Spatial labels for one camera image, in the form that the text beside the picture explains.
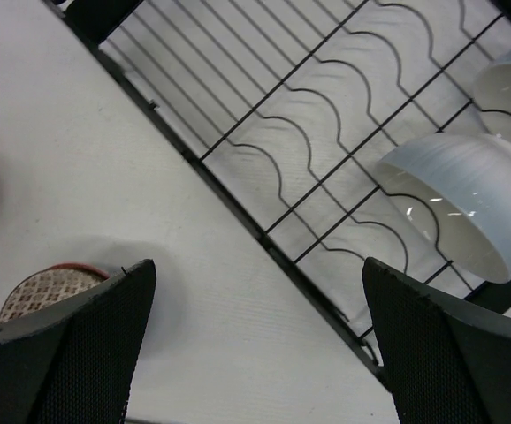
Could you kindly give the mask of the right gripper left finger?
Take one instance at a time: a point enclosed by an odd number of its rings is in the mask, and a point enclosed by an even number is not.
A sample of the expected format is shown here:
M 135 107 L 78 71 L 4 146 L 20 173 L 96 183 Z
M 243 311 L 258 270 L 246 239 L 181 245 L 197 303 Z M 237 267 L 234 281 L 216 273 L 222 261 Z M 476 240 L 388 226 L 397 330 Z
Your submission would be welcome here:
M 0 324 L 0 423 L 121 423 L 156 290 L 151 259 Z

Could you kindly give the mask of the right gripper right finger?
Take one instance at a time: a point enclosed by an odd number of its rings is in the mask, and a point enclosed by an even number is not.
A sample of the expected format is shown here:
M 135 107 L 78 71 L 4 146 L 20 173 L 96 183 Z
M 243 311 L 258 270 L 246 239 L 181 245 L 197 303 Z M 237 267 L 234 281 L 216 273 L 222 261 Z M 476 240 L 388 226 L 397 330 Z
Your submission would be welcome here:
M 511 318 L 369 257 L 362 282 L 402 423 L 511 423 Z

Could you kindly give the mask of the brown white patterned bowl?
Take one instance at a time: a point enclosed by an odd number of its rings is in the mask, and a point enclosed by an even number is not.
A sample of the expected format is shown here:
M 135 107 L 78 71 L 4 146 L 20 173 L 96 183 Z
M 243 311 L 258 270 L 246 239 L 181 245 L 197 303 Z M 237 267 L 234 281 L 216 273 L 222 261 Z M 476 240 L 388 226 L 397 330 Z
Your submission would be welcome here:
M 106 271 L 79 262 L 59 263 L 38 271 L 8 295 L 0 310 L 0 324 L 94 288 L 109 277 Z

